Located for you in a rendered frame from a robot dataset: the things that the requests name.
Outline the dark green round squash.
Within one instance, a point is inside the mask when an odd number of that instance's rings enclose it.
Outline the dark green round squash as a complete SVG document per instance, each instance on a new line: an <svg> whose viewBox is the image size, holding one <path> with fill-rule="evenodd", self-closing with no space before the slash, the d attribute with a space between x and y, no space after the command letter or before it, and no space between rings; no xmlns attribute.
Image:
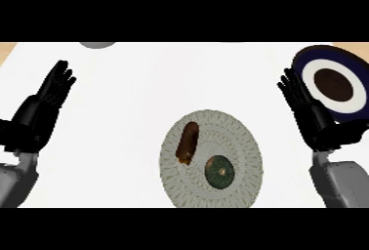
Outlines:
<svg viewBox="0 0 369 250"><path fill-rule="evenodd" d="M225 189L231 186L235 179L234 165L223 155L210 158L206 165L206 178L216 189Z"/></svg>

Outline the round grey woven placemat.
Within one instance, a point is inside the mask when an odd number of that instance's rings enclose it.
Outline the round grey woven placemat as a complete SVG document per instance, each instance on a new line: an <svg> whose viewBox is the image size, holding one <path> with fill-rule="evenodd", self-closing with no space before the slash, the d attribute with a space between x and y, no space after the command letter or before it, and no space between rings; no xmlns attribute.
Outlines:
<svg viewBox="0 0 369 250"><path fill-rule="evenodd" d="M176 156L186 125L200 126L189 164ZM217 110L198 110L173 125L160 152L160 176L176 207L248 208L263 183L263 158L242 122Z"/></svg>

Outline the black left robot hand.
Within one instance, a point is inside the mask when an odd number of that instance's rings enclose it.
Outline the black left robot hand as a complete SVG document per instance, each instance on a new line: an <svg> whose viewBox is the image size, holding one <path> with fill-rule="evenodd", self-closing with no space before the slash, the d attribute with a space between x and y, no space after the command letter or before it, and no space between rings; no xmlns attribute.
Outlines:
<svg viewBox="0 0 369 250"><path fill-rule="evenodd" d="M45 148L76 81L68 62L59 61L37 93L21 104L12 120L0 119L0 146L8 152L37 153Z"/></svg>

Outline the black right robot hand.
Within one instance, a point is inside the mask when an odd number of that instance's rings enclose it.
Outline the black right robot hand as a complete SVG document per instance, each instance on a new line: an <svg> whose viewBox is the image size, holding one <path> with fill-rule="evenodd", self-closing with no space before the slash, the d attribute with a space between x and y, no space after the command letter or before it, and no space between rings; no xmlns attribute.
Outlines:
<svg viewBox="0 0 369 250"><path fill-rule="evenodd" d="M313 98L306 84L291 68L278 82L294 113L300 134L315 151L331 151L361 142L369 130L369 119L337 123L324 103Z"/></svg>

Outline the long brown vegetable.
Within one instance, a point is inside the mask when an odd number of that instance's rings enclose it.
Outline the long brown vegetable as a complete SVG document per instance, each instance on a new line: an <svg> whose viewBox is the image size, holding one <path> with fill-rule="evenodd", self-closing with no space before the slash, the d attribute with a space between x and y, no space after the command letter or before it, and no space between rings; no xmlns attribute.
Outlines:
<svg viewBox="0 0 369 250"><path fill-rule="evenodd" d="M200 125L197 122L189 122L185 126L180 143L176 149L176 157L179 162L189 165L198 146Z"/></svg>

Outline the round grey object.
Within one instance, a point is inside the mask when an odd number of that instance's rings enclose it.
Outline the round grey object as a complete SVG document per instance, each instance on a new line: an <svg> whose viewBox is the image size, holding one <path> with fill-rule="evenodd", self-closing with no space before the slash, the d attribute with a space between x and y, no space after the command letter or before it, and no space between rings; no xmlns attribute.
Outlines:
<svg viewBox="0 0 369 250"><path fill-rule="evenodd" d="M116 42L80 42L86 48L104 49L116 44Z"/></svg>

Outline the navy and white plate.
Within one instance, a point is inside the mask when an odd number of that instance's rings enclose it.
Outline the navy and white plate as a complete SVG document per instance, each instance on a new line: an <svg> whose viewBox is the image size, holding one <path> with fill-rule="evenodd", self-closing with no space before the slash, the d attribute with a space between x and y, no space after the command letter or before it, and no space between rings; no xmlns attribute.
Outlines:
<svg viewBox="0 0 369 250"><path fill-rule="evenodd" d="M291 67L335 121L369 119L369 63L346 49L306 47Z"/></svg>

